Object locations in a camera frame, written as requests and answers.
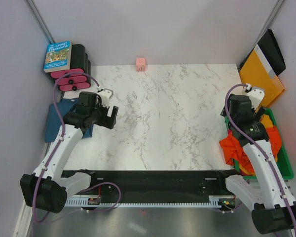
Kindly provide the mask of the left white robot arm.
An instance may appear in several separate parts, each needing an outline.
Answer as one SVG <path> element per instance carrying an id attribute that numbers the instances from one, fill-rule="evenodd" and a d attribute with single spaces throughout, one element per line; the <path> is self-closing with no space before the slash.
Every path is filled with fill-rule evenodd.
<path id="1" fill-rule="evenodd" d="M 63 178 L 64 167 L 77 143 L 92 126 L 113 129 L 118 107 L 113 106 L 109 115 L 113 91 L 81 92 L 78 103 L 61 116 L 61 125 L 54 143 L 43 161 L 32 174 L 23 174 L 20 186 L 27 206 L 47 212 L 59 213 L 68 198 L 84 190 L 94 194 L 98 181 L 87 172 L 77 172 Z"/>

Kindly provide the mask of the orange t shirt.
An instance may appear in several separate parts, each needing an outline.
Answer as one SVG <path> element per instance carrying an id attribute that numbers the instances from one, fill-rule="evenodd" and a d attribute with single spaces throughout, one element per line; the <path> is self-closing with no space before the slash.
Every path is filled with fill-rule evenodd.
<path id="1" fill-rule="evenodd" d="M 274 154 L 275 161 L 278 161 L 278 153 L 282 148 L 282 139 L 277 127 L 274 125 L 273 128 L 266 129 L 272 152 Z M 234 165 L 234 161 L 237 161 L 239 165 L 243 166 L 249 173 L 249 175 L 255 176 L 255 172 L 249 158 L 245 154 L 243 148 L 240 146 L 239 141 L 232 136 L 232 132 L 229 129 L 226 138 L 219 141 L 220 147 L 222 148 L 225 163 L 228 165 Z"/>

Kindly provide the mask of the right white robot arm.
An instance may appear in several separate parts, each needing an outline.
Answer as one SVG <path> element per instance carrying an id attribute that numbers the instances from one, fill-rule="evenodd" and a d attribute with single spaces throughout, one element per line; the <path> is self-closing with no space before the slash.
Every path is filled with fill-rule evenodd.
<path id="1" fill-rule="evenodd" d="M 225 111 L 232 133 L 253 166 L 260 191 L 253 189 L 240 175 L 219 179 L 217 191 L 238 196 L 250 210 L 260 234 L 294 230 L 296 236 L 296 199 L 275 162 L 266 128 L 254 117 L 250 97 L 227 94 Z"/>

